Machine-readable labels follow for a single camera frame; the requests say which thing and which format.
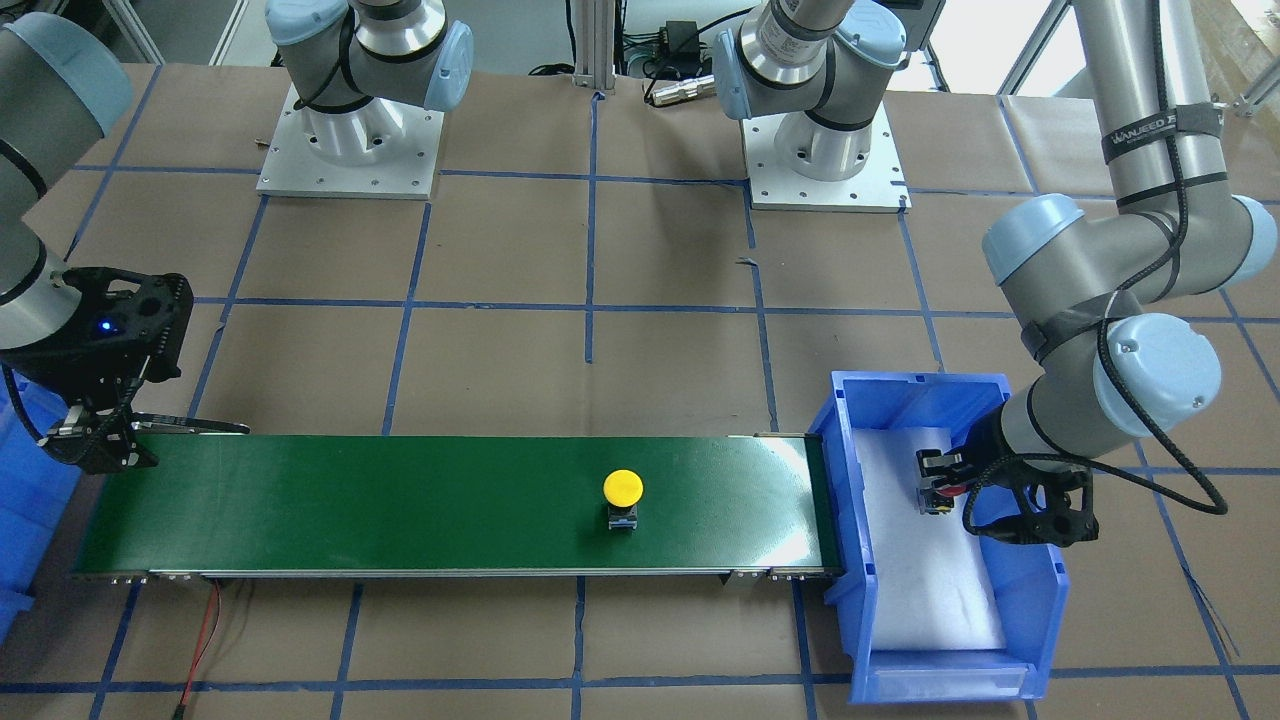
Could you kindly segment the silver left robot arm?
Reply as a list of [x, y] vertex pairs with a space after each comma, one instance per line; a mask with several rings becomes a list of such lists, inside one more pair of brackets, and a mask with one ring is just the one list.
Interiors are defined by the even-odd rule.
[[1089, 220], [1074, 200], [1047, 193], [987, 231], [989, 270], [1043, 373], [957, 447], [918, 455], [924, 498], [965, 495], [964, 529], [1010, 544], [1094, 539], [1093, 474], [1106, 470], [1103, 455], [1140, 437], [1157, 439], [1207, 500], [1162, 495], [1226, 512], [1169, 438], [1217, 396], [1219, 356], [1152, 305], [1248, 279], [1277, 249], [1275, 219], [1229, 187], [1222, 115], [1189, 3], [1075, 9], [1117, 215]]

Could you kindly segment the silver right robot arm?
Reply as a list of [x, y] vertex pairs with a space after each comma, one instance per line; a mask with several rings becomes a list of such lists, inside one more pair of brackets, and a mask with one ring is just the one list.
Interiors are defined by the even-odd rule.
[[122, 64], [44, 12], [3, 26], [1, 55], [3, 382], [17, 420], [52, 460], [88, 474], [154, 466], [140, 428], [247, 433], [133, 409], [145, 384], [180, 375], [195, 304], [184, 275], [69, 266], [23, 220], [128, 108]]

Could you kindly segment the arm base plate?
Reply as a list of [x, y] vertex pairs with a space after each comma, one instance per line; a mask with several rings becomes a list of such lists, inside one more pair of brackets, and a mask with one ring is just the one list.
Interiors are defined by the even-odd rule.
[[445, 113], [375, 99], [335, 115], [296, 110], [297, 99], [291, 87], [259, 173], [261, 195], [431, 197]]
[[911, 208], [884, 106], [852, 132], [804, 113], [741, 122], [751, 206], [783, 211], [899, 213]]

